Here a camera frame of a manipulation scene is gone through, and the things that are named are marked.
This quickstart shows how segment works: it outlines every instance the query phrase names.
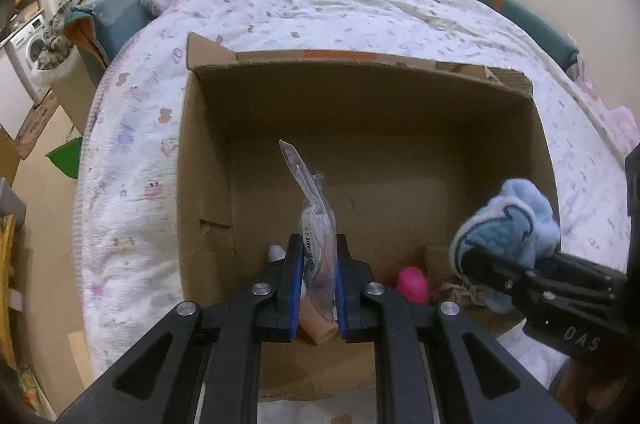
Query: floor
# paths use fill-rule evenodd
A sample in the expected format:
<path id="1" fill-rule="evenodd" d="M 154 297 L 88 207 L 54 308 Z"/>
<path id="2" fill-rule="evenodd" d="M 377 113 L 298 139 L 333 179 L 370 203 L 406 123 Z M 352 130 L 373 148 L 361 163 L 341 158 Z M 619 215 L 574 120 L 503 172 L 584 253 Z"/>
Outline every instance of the floor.
<path id="1" fill-rule="evenodd" d="M 14 342 L 30 364 L 56 413 L 84 389 L 69 334 L 83 330 L 76 291 L 71 218 L 76 181 L 64 176 L 46 154 L 77 136 L 58 108 L 22 161 L 12 189 L 27 205 L 14 247 L 15 286 L 24 293 L 24 313 L 15 317 Z"/>

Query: plastic bag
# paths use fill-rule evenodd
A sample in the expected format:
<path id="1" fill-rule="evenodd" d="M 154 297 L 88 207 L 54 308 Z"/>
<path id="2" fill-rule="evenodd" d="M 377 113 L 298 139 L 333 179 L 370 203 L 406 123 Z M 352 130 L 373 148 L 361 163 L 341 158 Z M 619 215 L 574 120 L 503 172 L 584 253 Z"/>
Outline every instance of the plastic bag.
<path id="1" fill-rule="evenodd" d="M 300 215 L 300 234 L 305 242 L 306 296 L 328 322 L 334 320 L 337 251 L 335 215 L 322 194 L 324 173 L 311 175 L 297 150 L 280 141 L 289 171 L 300 185 L 306 201 Z"/>

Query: light blue cloth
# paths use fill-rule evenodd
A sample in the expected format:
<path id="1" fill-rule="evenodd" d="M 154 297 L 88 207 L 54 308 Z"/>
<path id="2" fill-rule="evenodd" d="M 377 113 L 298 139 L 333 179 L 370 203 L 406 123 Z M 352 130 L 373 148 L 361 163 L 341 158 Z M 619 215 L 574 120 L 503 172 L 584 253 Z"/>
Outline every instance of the light blue cloth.
<path id="1" fill-rule="evenodd" d="M 449 248 L 453 271 L 466 279 L 462 257 L 469 249 L 482 247 L 489 254 L 533 268 L 540 256 L 551 256 L 560 242 L 560 227 L 546 197 L 526 179 L 507 180 L 497 197 L 467 220 Z M 511 297 L 480 287 L 481 298 L 493 311 L 513 308 Z"/>

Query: bed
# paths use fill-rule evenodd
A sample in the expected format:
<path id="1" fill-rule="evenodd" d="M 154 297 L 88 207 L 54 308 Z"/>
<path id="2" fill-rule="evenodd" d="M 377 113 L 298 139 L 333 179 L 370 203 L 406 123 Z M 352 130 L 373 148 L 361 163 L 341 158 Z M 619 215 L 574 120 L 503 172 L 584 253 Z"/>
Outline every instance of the bed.
<path id="1" fill-rule="evenodd" d="M 562 249 L 624 270 L 629 221 L 622 166 L 636 136 L 621 131 L 595 95 L 484 4 L 173 0 L 107 69 L 84 135 L 74 257 L 96 376 L 182 299 L 175 175 L 188 32 L 236 51 L 346 49 L 522 71 L 533 82 L 554 166 Z M 564 361 L 560 353 L 524 336 L 522 324 L 500 339 L 549 386 Z M 356 397 L 367 402 L 373 394 Z M 341 403 L 331 404 L 340 415 Z M 269 415 L 264 407 L 264 422 Z"/>

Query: pink toy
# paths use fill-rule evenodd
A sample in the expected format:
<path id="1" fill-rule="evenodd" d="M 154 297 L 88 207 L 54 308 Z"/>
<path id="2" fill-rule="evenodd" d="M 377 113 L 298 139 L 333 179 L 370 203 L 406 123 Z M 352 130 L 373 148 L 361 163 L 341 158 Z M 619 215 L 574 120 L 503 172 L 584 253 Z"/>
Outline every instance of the pink toy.
<path id="1" fill-rule="evenodd" d="M 396 289 L 414 303 L 426 305 L 429 302 L 429 283 L 417 267 L 405 267 L 400 271 Z"/>

